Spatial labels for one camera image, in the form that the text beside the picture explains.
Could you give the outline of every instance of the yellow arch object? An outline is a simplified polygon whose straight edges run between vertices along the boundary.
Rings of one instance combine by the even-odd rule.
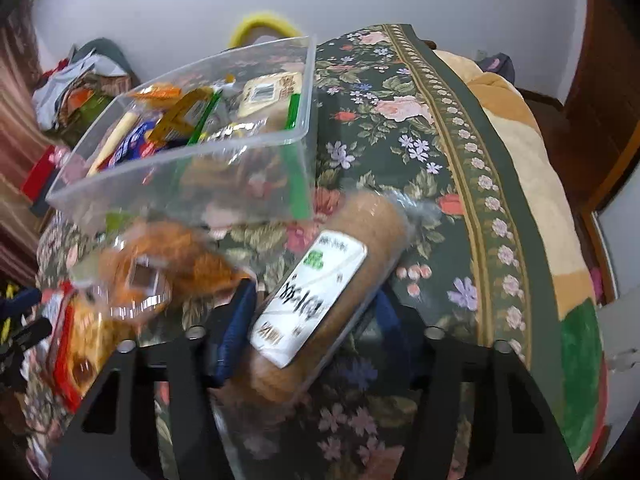
[[[236,48],[244,45],[244,40],[254,28],[267,27],[271,30],[275,30],[279,35],[284,38],[295,38],[302,36],[299,30],[293,25],[284,20],[283,18],[270,14],[269,12],[259,12],[247,16],[242,20],[242,23],[238,25],[236,30],[231,36],[229,41],[229,48]]]

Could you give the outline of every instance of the brown floor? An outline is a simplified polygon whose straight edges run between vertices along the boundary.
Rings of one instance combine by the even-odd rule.
[[[572,145],[568,142],[568,139],[575,139],[575,136],[571,135],[569,121],[561,112],[548,104],[529,99],[526,102],[540,126],[549,162],[564,186],[587,267],[597,267],[593,246],[578,212],[589,193],[603,181],[606,169],[598,164],[598,153],[593,144],[585,142],[575,146],[575,143]]]

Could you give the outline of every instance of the curtain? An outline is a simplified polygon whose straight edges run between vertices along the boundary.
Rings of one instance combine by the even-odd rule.
[[[0,26],[0,270],[23,285],[37,272],[38,219],[19,188],[50,145],[31,105],[39,76],[31,3],[23,0]]]

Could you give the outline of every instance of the green logo on label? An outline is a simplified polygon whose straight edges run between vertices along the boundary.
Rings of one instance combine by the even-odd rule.
[[[309,254],[306,256],[303,263],[315,270],[322,269],[322,267],[324,267],[324,263],[322,262],[322,251],[309,251]]]

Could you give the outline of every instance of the floral border trim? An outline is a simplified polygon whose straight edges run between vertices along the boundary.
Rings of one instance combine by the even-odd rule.
[[[479,343],[488,345],[495,339],[507,339],[529,366],[530,285],[520,235],[502,191],[500,176],[482,135],[459,97],[424,59],[400,25],[384,25],[384,30],[399,58],[411,70],[416,88],[431,107],[454,182],[466,199],[463,200],[465,222],[478,287]],[[488,250],[496,240],[500,247]]]

